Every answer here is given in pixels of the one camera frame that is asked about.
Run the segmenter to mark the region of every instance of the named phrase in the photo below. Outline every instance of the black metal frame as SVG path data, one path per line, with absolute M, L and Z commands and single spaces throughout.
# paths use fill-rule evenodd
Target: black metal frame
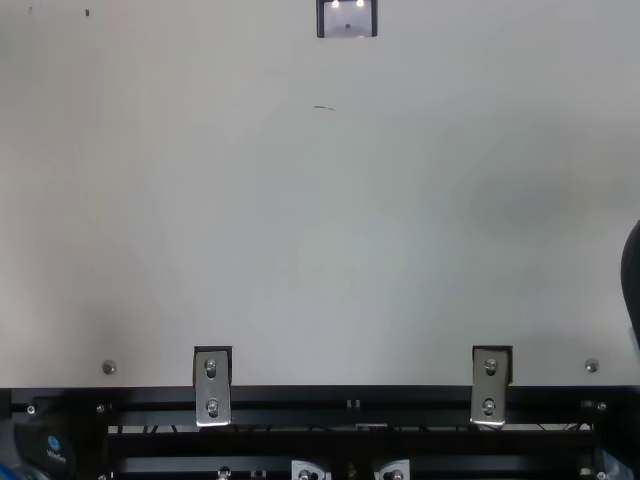
M 564 479 L 582 468 L 602 471 L 603 449 L 640 471 L 636 387 L 508 387 L 508 424 L 592 425 L 587 431 L 481 431 L 469 425 L 470 387 L 231 387 L 231 398 L 233 424 L 200 432 L 107 433 L 117 425 L 193 425 L 189 387 L 5 390 L 0 412 L 91 424 L 98 433 L 84 445 L 99 452 L 86 474 L 94 480 L 101 472 L 211 478 L 222 466 L 234 479 L 254 470 L 289 478 L 292 458 L 321 459 L 338 480 L 349 462 L 380 458 L 409 458 L 414 479 Z M 36 415 L 26 413 L 29 405 Z M 355 428 L 363 424 L 379 426 Z M 344 425 L 353 428 L 333 430 Z

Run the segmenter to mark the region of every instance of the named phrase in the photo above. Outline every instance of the black bar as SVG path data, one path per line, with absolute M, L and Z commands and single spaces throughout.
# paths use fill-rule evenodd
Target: black bar
M 370 455 L 516 455 L 560 452 L 589 453 L 590 431 L 480 432 L 221 432 L 110 435 L 111 459 L 124 457 L 212 455 L 293 456 L 299 458 L 351 454 Z

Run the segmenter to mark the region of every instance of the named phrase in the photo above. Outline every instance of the silver bracket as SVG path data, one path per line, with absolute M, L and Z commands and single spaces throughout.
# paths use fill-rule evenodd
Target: silver bracket
M 291 460 L 291 480 L 331 480 L 331 472 L 306 460 Z
M 373 472 L 376 480 L 411 480 L 409 460 L 396 460 L 382 465 Z
M 507 384 L 511 380 L 511 353 L 505 349 L 473 350 L 471 422 L 502 427 Z
M 217 427 L 231 423 L 229 358 L 227 352 L 196 352 L 193 358 L 196 424 Z

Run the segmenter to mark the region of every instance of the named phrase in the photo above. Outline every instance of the metal clip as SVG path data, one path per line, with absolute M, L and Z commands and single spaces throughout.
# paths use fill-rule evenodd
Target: metal clip
M 411 480 L 409 460 L 396 460 L 382 465 L 373 472 L 375 480 Z
M 493 427 L 504 425 L 506 388 L 511 379 L 510 357 L 506 349 L 474 349 L 471 422 Z
M 291 460 L 291 480 L 331 480 L 331 472 L 306 460 Z
M 193 359 L 196 424 L 216 427 L 231 423 L 229 358 L 227 352 L 197 352 Z

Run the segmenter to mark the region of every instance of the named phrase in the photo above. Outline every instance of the bolt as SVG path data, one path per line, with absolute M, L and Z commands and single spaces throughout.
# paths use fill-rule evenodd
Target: bolt
M 584 368 L 589 373 L 596 373 L 600 368 L 600 362 L 597 358 L 589 358 L 584 362 Z
M 216 361 L 213 358 L 205 360 L 204 369 L 207 372 L 207 377 L 214 378 L 216 376 Z
M 102 363 L 102 371 L 107 375 L 116 373 L 116 362 L 114 362 L 113 360 L 105 360 Z
M 484 361 L 484 368 L 487 371 L 487 375 L 492 376 L 498 369 L 498 362 L 495 358 L 487 358 Z
M 212 398 L 207 402 L 207 412 L 209 412 L 209 416 L 211 418 L 216 418 L 218 416 L 218 401 L 215 398 Z
M 231 476 L 231 469 L 229 467 L 222 467 L 218 471 L 219 480 L 227 480 Z
M 482 411 L 487 417 L 490 417 L 491 415 L 493 415 L 493 412 L 495 412 L 495 410 L 496 410 L 495 402 L 492 399 L 487 398 L 482 404 Z

